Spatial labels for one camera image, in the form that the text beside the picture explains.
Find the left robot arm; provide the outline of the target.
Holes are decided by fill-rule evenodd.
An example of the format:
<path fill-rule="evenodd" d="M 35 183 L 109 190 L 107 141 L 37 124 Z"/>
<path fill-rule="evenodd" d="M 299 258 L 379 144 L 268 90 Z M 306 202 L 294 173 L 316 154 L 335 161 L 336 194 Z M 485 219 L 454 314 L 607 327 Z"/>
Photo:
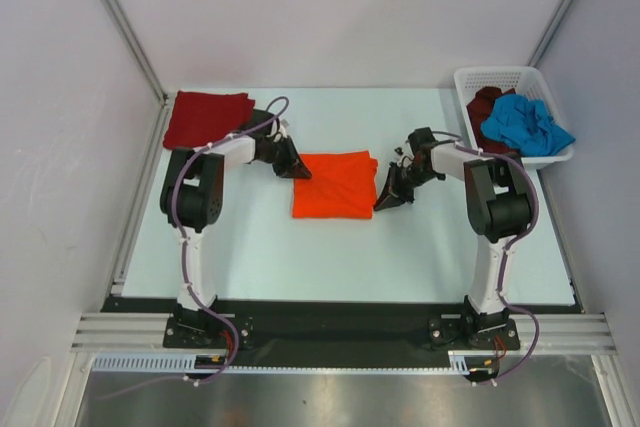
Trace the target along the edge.
<path fill-rule="evenodd" d="M 233 338 L 233 325 L 214 311 L 214 273 L 205 265 L 205 230 L 218 221 L 225 174 L 259 161 L 284 179 L 312 178 L 292 138 L 282 110 L 255 110 L 249 120 L 217 141 L 172 150 L 160 196 L 160 209 L 179 236 L 180 291 L 166 324 L 165 348 L 209 348 Z"/>

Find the orange t shirt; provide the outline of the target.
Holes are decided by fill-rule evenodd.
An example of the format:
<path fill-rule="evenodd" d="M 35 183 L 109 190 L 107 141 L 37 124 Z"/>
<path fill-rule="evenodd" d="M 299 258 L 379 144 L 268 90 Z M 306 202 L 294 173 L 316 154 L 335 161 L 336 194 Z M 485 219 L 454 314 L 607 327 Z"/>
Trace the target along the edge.
<path fill-rule="evenodd" d="M 378 161 L 368 151 L 302 154 L 311 172 L 293 187 L 294 219 L 371 220 Z"/>

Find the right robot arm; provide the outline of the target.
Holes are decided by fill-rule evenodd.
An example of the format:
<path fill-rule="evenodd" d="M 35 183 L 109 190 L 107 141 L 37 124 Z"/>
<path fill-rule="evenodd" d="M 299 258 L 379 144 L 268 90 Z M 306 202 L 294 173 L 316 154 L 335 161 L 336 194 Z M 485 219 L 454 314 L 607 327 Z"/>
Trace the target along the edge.
<path fill-rule="evenodd" d="M 507 300 L 506 278 L 516 244 L 537 224 L 539 199 L 516 154 L 487 153 L 462 145 L 462 139 L 429 127 L 414 130 L 398 159 L 389 164 L 384 186 L 373 206 L 378 212 L 415 201 L 415 190 L 431 180 L 450 177 L 464 183 L 468 222 L 478 248 L 471 289 L 457 318 L 431 319 L 433 347 L 491 349 L 517 337 Z"/>

